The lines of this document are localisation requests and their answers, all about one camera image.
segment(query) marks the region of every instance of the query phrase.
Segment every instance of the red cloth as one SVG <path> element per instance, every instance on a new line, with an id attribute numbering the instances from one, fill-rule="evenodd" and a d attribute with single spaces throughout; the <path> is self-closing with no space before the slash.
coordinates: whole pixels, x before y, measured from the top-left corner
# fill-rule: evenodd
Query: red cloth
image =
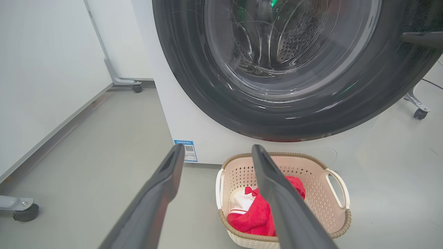
<path id="1" fill-rule="evenodd" d="M 299 178 L 286 176 L 293 187 L 300 193 L 303 200 L 306 197 L 306 190 Z M 274 219 L 272 218 L 271 207 L 260 194 L 258 188 L 252 190 L 251 187 L 245 188 L 245 195 L 252 193 L 255 197 L 254 202 L 245 214 L 231 213 L 228 215 L 228 223 L 236 230 L 265 236 L 277 236 Z"/>

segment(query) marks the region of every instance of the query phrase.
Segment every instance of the plastic laundry basket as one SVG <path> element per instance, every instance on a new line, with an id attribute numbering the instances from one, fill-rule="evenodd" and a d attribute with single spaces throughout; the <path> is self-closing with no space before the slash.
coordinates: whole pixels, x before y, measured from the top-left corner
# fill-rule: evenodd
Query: plastic laundry basket
<path id="1" fill-rule="evenodd" d="M 315 214 L 331 238 L 342 236 L 351 224 L 349 193 L 342 178 L 312 156 L 298 153 L 271 152 L 283 175 L 300 178 L 306 189 L 305 203 Z M 336 178 L 342 188 L 345 203 L 342 206 L 329 182 Z M 253 235 L 235 230 L 226 220 L 232 205 L 232 194 L 244 187 L 257 187 L 251 154 L 229 158 L 222 166 L 215 183 L 218 214 L 231 239 L 239 246 L 264 249 L 279 248 L 278 237 Z"/>

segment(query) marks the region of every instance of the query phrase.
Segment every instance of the caster wheel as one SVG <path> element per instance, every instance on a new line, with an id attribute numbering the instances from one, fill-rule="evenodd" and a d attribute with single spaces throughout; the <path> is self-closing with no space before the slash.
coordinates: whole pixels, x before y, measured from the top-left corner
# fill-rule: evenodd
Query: caster wheel
<path id="1" fill-rule="evenodd" d="M 37 214 L 39 212 L 39 206 L 35 203 L 33 203 L 28 209 L 23 211 L 16 211 L 12 215 L 12 217 L 19 222 L 28 222 L 32 221 L 37 217 Z"/>
<path id="2" fill-rule="evenodd" d="M 140 85 L 134 85 L 134 86 L 132 87 L 132 90 L 134 90 L 134 92 L 136 92 L 136 93 L 141 93 L 141 91 L 143 90 L 143 88 L 141 88 Z"/>
<path id="3" fill-rule="evenodd" d="M 427 112 L 423 111 L 422 109 L 417 109 L 416 113 L 414 113 L 414 118 L 416 119 L 424 119 L 426 117 Z"/>

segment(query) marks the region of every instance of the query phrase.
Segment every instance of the black cable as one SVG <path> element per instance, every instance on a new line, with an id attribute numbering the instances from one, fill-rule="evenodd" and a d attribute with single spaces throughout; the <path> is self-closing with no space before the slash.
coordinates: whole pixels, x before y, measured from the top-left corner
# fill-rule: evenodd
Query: black cable
<path id="1" fill-rule="evenodd" d="M 433 84 L 434 86 L 436 86 L 436 87 L 438 87 L 438 88 L 440 88 L 440 89 L 443 90 L 443 87 L 441 87 L 441 86 L 439 86 L 439 85 L 437 85 L 437 84 L 435 84 L 435 83 L 432 83 L 432 82 L 430 82 L 429 80 L 425 80 L 425 79 L 422 79 L 422 80 L 424 80 L 424 81 L 426 81 L 426 82 L 428 82 L 428 83 L 431 83 L 431 84 Z"/>

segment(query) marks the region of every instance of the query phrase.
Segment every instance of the qr code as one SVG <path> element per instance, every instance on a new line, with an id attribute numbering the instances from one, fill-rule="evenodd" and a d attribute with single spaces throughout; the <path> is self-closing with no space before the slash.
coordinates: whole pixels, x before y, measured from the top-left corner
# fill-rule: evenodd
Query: qr code
<path id="1" fill-rule="evenodd" d="M 186 146 L 185 145 L 185 149 L 186 149 L 186 151 L 194 151 L 194 147 L 193 146 Z"/>

